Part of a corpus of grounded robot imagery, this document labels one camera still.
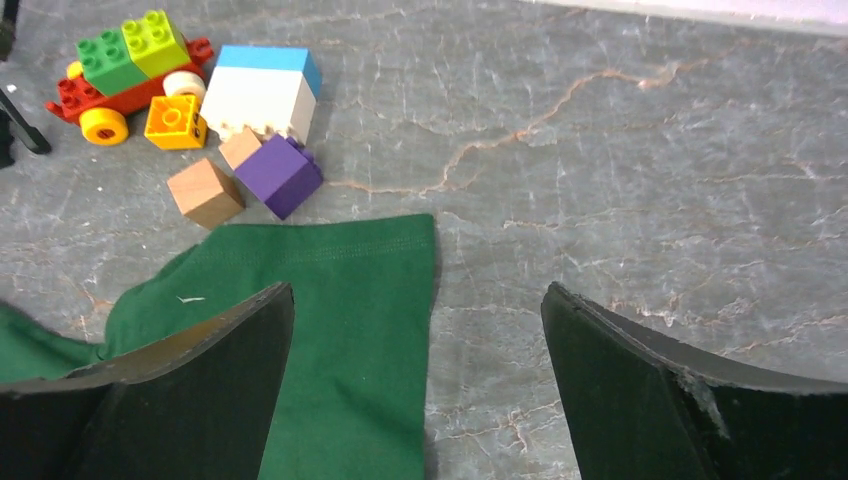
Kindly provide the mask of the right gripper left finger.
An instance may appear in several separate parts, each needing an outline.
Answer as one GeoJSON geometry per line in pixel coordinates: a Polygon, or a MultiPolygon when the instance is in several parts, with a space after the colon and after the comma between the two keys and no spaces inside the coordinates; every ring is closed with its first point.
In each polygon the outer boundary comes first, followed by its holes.
{"type": "Polygon", "coordinates": [[[293,292],[55,380],[1,388],[5,479],[254,479],[291,345],[293,292]]]}

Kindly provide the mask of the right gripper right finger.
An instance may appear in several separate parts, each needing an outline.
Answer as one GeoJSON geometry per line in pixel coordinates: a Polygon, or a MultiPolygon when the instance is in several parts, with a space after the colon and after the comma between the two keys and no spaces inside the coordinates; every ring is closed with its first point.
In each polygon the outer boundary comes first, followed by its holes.
{"type": "Polygon", "coordinates": [[[541,317],[585,479],[843,479],[847,387],[733,361],[559,283],[541,317]]]}

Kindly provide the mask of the green cloth garment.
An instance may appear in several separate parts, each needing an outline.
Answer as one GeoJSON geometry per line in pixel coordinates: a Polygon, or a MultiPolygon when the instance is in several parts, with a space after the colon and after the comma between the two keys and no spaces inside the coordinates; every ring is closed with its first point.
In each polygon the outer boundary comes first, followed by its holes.
{"type": "Polygon", "coordinates": [[[428,214],[222,226],[125,292],[100,344],[3,307],[1,378],[56,378],[288,283],[294,335],[260,477],[421,479],[436,254],[428,214]]]}

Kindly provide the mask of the tan toy block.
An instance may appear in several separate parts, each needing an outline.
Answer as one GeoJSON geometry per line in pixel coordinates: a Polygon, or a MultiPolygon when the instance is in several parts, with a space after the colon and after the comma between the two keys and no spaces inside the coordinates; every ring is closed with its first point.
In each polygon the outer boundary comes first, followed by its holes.
{"type": "Polygon", "coordinates": [[[180,213],[214,229],[245,209],[234,180],[208,158],[202,158],[167,180],[180,213]]]}

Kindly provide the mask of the purple toy block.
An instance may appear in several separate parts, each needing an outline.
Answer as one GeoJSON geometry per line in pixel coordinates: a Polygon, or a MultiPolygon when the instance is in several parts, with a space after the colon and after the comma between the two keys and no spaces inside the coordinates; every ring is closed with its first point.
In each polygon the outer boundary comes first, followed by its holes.
{"type": "Polygon", "coordinates": [[[274,135],[235,169],[236,177],[281,220],[323,183],[314,158],[295,144],[294,140],[274,135]]]}

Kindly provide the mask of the orange yellow toy block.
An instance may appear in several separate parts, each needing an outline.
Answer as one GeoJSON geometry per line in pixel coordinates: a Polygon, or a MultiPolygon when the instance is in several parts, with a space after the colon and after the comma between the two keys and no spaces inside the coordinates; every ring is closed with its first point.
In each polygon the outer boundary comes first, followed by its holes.
{"type": "Polygon", "coordinates": [[[144,136],[162,150],[204,147],[207,123],[200,116],[200,106],[200,100],[194,94],[153,97],[144,136]]]}

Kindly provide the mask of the white blue toy block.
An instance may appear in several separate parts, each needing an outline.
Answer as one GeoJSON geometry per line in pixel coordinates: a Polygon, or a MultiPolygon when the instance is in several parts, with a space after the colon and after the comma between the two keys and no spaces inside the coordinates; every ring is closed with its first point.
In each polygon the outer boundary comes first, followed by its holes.
{"type": "Polygon", "coordinates": [[[223,140],[249,128],[305,144],[321,86],[306,47],[224,45],[200,115],[223,140]]]}

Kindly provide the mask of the green red toy blocks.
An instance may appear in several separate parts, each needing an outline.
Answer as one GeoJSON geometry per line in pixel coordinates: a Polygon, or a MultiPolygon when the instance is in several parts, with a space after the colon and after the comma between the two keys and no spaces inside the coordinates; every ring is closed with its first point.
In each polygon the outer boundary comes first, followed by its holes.
{"type": "Polygon", "coordinates": [[[129,136],[127,117],[158,96],[206,92],[203,66],[214,55],[209,39],[188,40],[163,10],[149,10],[120,27],[75,44],[77,60],[56,84],[58,99],[45,109],[79,127],[95,145],[129,136]]]}

